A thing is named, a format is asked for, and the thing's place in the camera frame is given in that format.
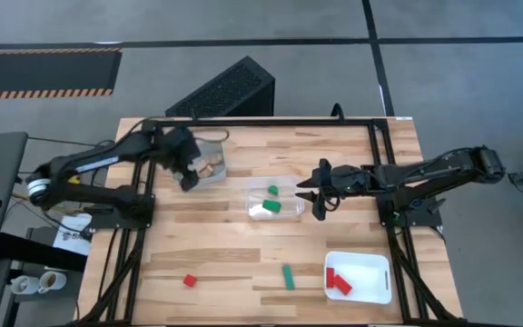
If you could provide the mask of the white plastic bin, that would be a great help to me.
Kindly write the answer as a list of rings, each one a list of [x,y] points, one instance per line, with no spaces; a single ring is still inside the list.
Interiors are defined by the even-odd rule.
[[[326,288],[326,268],[334,269],[351,286],[343,295],[337,288]],[[329,252],[324,259],[324,292],[329,300],[389,304],[392,299],[390,264],[383,255]]]

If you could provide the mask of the clear plastic bin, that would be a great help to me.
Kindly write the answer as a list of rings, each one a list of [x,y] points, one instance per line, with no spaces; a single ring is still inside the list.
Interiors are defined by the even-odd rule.
[[[304,212],[302,199],[295,196],[299,181],[297,177],[288,175],[249,178],[246,182],[246,209],[249,217],[254,221],[297,219]],[[270,185],[279,188],[278,195],[271,195],[268,192]],[[280,202],[281,211],[272,213],[263,209],[262,202],[266,199]]]

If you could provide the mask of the black perforated computer case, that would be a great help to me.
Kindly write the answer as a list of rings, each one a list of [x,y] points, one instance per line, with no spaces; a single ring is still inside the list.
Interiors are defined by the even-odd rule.
[[[250,56],[165,111],[166,117],[274,116],[275,78]]]

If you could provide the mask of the black aluminium rig frame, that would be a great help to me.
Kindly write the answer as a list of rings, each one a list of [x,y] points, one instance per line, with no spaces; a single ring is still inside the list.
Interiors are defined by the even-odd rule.
[[[183,193],[171,176],[153,177],[156,212],[147,231],[133,307],[135,325],[218,323],[394,323],[400,304],[338,302],[324,292],[331,251],[388,255],[389,234],[371,198],[344,201],[324,221],[310,210],[297,219],[254,221],[247,214],[252,177],[310,176],[320,159],[371,164],[388,149],[397,164],[421,157],[415,125],[391,118],[388,132],[365,126],[283,125],[241,120],[224,134],[227,176]],[[282,266],[295,289],[285,288]],[[183,284],[186,274],[197,278]]]

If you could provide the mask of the white printed paper sheet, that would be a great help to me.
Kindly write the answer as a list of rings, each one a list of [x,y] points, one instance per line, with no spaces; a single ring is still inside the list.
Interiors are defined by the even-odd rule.
[[[91,249],[91,238],[81,235],[81,231],[91,222],[87,213],[65,215],[60,221],[53,247],[87,256]]]

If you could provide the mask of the black hazard striped floor mat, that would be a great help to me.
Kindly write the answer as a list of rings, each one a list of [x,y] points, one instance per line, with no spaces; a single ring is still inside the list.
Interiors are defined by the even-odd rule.
[[[0,99],[107,96],[120,48],[0,50]]]

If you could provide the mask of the white mug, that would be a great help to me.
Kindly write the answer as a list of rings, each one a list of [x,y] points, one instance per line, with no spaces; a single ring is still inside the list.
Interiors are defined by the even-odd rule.
[[[65,287],[67,276],[62,272],[48,271],[39,279],[38,293],[44,294],[50,291],[58,291]]]
[[[32,295],[38,292],[40,280],[34,276],[20,275],[11,281],[11,293],[15,295]]]

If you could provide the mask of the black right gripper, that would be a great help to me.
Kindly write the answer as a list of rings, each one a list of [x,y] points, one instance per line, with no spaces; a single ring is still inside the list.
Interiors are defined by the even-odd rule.
[[[296,193],[296,196],[312,202],[312,214],[324,221],[326,213],[336,211],[343,199],[365,196],[366,184],[366,174],[360,168],[347,164],[332,167],[328,160],[320,159],[311,178],[297,184],[299,188],[317,188],[318,192]]]

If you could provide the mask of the grey plastic bin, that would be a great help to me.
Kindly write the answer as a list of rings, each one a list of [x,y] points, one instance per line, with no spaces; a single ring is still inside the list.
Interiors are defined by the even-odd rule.
[[[214,173],[209,178],[199,178],[199,182],[197,183],[198,187],[203,187],[206,184],[212,184],[212,183],[219,183],[222,182],[226,178],[226,170],[227,166],[225,163],[224,158],[224,149],[222,143],[216,143],[216,142],[207,142],[203,140],[198,140],[197,145],[199,147],[201,155],[195,159],[192,160],[192,164],[189,166],[189,168],[192,171],[195,171],[198,175],[198,172],[208,163],[208,159],[210,156],[214,154],[222,154],[223,155],[223,161],[221,164],[218,165],[212,165],[214,169]]]

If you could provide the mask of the black side table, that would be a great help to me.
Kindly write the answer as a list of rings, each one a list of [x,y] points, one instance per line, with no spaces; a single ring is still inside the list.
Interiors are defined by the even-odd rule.
[[[44,267],[64,270],[74,282],[69,282],[59,298],[79,291],[86,257],[79,253],[54,248],[57,231],[53,228],[30,228],[25,238],[0,233],[0,304],[5,286],[21,273],[41,273]]]

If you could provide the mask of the long teal green block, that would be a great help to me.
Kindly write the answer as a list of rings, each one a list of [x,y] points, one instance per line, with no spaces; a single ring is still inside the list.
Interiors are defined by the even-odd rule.
[[[284,279],[285,288],[288,291],[293,291],[295,289],[294,280],[293,280],[293,274],[292,269],[288,264],[284,264],[281,268],[282,275]]]

